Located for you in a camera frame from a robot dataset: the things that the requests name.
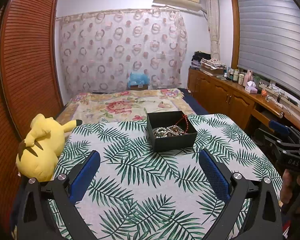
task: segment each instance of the black box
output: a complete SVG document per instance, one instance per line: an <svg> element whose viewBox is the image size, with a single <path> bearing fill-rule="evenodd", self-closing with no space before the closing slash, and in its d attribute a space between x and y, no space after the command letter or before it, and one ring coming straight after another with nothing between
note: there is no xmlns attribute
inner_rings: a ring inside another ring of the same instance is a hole
<svg viewBox="0 0 300 240"><path fill-rule="evenodd" d="M175 125L183 116L182 111L159 112L147 114L147 129L154 152L166 152L186 147L192 147L197 137L197 131L188 121L188 133L179 136L155 138L153 129ZM186 121L183 119L178 126L186 130Z"/></svg>

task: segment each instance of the pink bottle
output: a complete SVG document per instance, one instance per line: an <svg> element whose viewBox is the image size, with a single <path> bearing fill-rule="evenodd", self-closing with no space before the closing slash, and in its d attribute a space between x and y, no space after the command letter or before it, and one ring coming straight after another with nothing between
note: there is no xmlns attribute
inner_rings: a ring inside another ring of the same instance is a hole
<svg viewBox="0 0 300 240"><path fill-rule="evenodd" d="M247 83L249 81L252 81L253 80L253 77L252 77L252 71L248 70L246 75L244 76L244 79L243 79L243 86L246 87Z"/></svg>

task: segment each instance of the human hand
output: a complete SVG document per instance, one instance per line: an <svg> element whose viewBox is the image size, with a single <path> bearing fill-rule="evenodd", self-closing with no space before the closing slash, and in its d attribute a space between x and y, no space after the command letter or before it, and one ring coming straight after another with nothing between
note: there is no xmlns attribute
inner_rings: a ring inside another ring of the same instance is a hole
<svg viewBox="0 0 300 240"><path fill-rule="evenodd" d="M292 198L292 180L289 170L285 170L282 176L282 188L280 191L280 200L283 204L288 204ZM297 183L300 185L300 175L297 178ZM300 206L297 208L296 213L300 213Z"/></svg>

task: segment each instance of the zebra blind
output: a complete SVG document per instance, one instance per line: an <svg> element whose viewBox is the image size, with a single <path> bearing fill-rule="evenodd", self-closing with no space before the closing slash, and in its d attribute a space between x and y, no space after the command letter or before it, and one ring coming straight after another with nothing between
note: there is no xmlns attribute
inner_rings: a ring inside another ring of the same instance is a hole
<svg viewBox="0 0 300 240"><path fill-rule="evenodd" d="M238 67L300 96L300 10L293 0L238 0Z"/></svg>

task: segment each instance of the pikachu plush toy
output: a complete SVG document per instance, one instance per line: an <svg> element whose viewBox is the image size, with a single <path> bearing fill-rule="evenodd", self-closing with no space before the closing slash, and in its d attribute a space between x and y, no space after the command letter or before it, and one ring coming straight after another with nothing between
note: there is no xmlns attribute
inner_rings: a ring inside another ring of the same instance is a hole
<svg viewBox="0 0 300 240"><path fill-rule="evenodd" d="M19 144L16 165L21 174L39 182L52 179L54 169L65 146L64 133L72 131L82 120L64 125L52 117L38 114L31 122L31 130Z"/></svg>

